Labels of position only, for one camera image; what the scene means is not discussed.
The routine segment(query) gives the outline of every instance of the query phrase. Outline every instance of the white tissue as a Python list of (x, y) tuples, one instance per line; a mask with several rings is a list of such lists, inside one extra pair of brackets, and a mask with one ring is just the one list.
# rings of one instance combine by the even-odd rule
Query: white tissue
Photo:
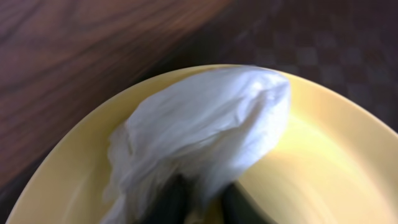
[(194, 180), (205, 208), (277, 144), (287, 124), (289, 81), (258, 67), (190, 76), (145, 99), (110, 137), (115, 198), (102, 224), (139, 220), (174, 175)]

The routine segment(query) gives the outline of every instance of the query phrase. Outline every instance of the brown wooden surface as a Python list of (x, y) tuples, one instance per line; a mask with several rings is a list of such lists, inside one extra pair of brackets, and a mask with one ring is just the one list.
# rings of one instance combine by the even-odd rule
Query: brown wooden surface
[(229, 0), (0, 2), (0, 188)]

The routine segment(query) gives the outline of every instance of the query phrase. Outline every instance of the yellow plate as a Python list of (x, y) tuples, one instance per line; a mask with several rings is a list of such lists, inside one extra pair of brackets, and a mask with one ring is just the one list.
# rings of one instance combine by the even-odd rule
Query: yellow plate
[[(108, 136), (148, 96), (210, 65), (132, 86), (80, 121), (47, 156), (9, 219), (97, 223), (110, 167)], [(289, 127), (240, 187), (278, 223), (398, 223), (398, 136), (346, 98), (293, 75)]]

